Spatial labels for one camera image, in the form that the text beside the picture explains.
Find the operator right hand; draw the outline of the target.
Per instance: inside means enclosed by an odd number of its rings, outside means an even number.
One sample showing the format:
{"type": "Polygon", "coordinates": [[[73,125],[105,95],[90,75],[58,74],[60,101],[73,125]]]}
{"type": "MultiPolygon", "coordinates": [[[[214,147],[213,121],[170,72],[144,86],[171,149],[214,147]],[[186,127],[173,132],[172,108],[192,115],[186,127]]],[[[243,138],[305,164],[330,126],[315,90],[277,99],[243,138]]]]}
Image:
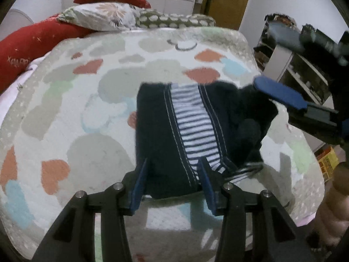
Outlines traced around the operator right hand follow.
{"type": "Polygon", "coordinates": [[[322,244],[336,247],[348,229],[348,163],[335,169],[330,188],[315,216],[314,230],[322,244]]]}

